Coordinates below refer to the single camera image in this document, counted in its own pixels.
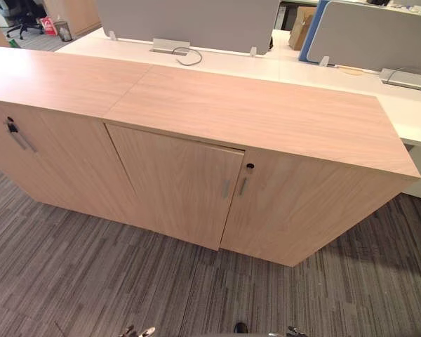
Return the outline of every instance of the cabinet door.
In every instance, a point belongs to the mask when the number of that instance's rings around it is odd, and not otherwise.
[[[18,127],[16,138],[7,117]],[[134,221],[134,191],[98,120],[0,103],[0,169],[37,201]]]
[[[141,227],[218,249],[243,152],[107,124]]]
[[[407,184],[369,168],[246,151],[221,248],[296,265]]]

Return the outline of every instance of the cardboard box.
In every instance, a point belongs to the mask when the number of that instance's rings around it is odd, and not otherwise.
[[[300,51],[315,15],[316,7],[298,7],[296,21],[290,33],[288,44],[294,51]]]

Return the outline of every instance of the person's foot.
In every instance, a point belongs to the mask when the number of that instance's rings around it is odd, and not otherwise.
[[[234,327],[234,333],[248,333],[248,327],[245,323],[239,322]]]

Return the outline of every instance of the black cable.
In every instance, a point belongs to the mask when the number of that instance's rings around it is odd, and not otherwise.
[[[171,53],[174,54],[178,49],[185,49],[187,51],[193,51],[194,53],[196,53],[199,56],[199,60],[193,63],[183,63],[181,61],[179,61],[178,59],[176,59],[181,65],[185,65],[187,67],[189,67],[190,65],[197,65],[198,63],[200,63],[203,60],[203,56],[199,51],[196,51],[195,49],[191,49],[188,47],[176,47],[174,48]]]

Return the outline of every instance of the metal bracket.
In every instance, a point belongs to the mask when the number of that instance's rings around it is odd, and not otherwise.
[[[243,179],[243,182],[241,184],[241,188],[240,188],[240,193],[239,193],[240,196],[242,196],[243,195],[243,192],[245,192],[245,189],[246,189],[246,185],[247,184],[248,184],[248,178],[244,178]]]
[[[252,46],[251,47],[251,50],[250,50],[250,56],[252,58],[255,58],[255,56],[257,55],[257,53],[258,53],[258,48],[256,46]]]
[[[157,53],[171,54],[175,48],[190,48],[190,42],[188,41],[176,41],[166,39],[153,39],[153,49]],[[175,55],[186,56],[188,51],[179,50],[175,51]]]
[[[379,78],[383,84],[421,90],[421,75],[419,74],[384,68]]]
[[[109,31],[109,38],[112,40],[112,41],[118,41],[119,39],[117,39],[117,36],[115,35],[115,32],[113,31],[113,30],[110,30]]]
[[[327,67],[329,64],[329,56],[323,56],[320,63],[318,64],[320,67]]]

